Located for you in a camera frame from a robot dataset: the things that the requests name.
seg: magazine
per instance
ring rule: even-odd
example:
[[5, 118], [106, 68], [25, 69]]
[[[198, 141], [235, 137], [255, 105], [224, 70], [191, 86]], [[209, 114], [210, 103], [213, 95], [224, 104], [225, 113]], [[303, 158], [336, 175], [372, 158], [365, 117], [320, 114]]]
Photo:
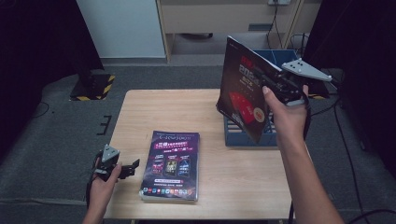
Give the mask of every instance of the magazine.
[[153, 132], [142, 200], [198, 200], [199, 138], [198, 133]]
[[216, 107], [257, 144], [269, 122], [269, 107], [264, 101], [262, 81], [257, 74], [280, 71], [276, 65], [228, 36]]

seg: book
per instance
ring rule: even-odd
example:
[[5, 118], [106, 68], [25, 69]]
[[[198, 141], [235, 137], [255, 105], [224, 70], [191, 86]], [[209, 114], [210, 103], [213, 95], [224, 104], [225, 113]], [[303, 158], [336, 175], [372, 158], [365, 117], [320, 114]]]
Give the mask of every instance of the book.
[[142, 200], [198, 200], [198, 133], [153, 131]]
[[262, 93], [259, 73], [281, 71], [232, 37], [227, 37], [217, 110], [258, 144], [269, 122], [269, 106]]

